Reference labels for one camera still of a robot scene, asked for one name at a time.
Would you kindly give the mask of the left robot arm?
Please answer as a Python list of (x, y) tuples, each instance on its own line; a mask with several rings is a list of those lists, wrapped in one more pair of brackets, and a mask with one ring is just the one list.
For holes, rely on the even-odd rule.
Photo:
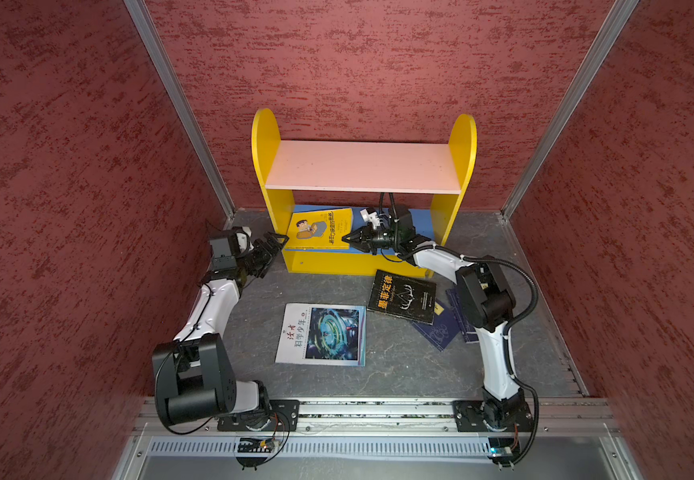
[(280, 418), (262, 382), (236, 377), (223, 336), (246, 287), (267, 274), (288, 241), (274, 232), (253, 240), (248, 227), (222, 230), (209, 239), (209, 267), (189, 318), (152, 354), (155, 408), (169, 432), (221, 417), (264, 429)]

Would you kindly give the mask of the black Murphy's law book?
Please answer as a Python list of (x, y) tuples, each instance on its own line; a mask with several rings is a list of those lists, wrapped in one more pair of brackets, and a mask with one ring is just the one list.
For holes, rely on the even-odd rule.
[(436, 292), (437, 286), (431, 281), (377, 270), (366, 308), (371, 312), (432, 325)]

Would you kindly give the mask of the yellow cartoon book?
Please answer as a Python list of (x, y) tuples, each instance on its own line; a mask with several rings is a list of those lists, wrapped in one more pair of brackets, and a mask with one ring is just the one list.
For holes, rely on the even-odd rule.
[(352, 231), (350, 208), (298, 212), (292, 215), (286, 235), (288, 250), (348, 250), (343, 237)]

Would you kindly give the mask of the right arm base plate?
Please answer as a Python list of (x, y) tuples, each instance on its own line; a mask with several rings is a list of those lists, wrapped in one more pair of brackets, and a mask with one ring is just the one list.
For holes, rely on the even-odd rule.
[(534, 426), (525, 400), (456, 400), (452, 409), (458, 432), (529, 433)]

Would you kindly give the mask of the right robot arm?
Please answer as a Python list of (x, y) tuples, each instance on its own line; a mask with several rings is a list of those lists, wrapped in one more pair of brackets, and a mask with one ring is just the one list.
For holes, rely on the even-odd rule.
[[(513, 364), (511, 330), (535, 309), (538, 288), (518, 265), (492, 256), (457, 253), (418, 234), (413, 227), (397, 225), (376, 229), (367, 224), (342, 237), (349, 246), (375, 255), (389, 248), (398, 260), (430, 270), (455, 284), (464, 320), (474, 328), (484, 368), (482, 418), (491, 431), (505, 431), (528, 408), (527, 392), (533, 387), (521, 381)], [(517, 300), (503, 270), (510, 269), (526, 281), (530, 300), (515, 313)]]

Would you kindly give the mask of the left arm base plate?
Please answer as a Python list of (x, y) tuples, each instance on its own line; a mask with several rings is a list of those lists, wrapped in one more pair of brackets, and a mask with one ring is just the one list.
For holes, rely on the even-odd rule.
[(288, 433), (297, 429), (301, 402), (295, 399), (273, 399), (267, 409), (222, 416), (217, 420), (220, 432)]

